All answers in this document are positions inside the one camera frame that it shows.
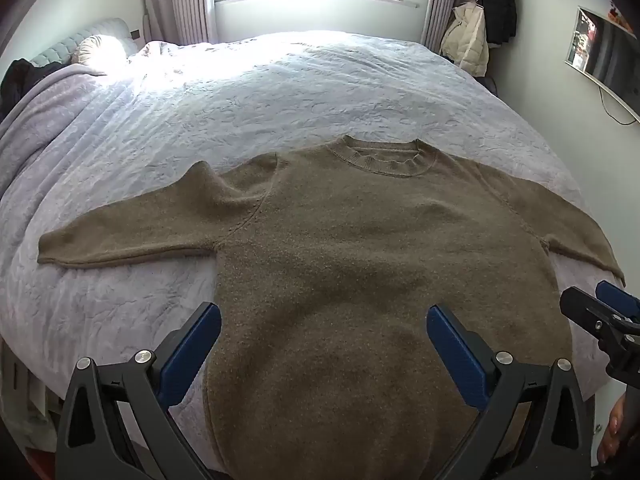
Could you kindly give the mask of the person right hand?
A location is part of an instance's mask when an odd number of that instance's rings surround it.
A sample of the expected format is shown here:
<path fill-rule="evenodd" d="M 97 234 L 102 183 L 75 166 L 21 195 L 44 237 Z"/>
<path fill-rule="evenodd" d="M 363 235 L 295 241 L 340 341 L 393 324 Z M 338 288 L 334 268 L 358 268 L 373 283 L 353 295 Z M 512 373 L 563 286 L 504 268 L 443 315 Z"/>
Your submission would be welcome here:
<path fill-rule="evenodd" d="M 597 460 L 599 464 L 604 464 L 610 457 L 614 456 L 620 447 L 620 425 L 624 420 L 626 394 L 623 394 L 612 407 L 608 426 L 604 430 L 602 440 L 597 450 Z"/>

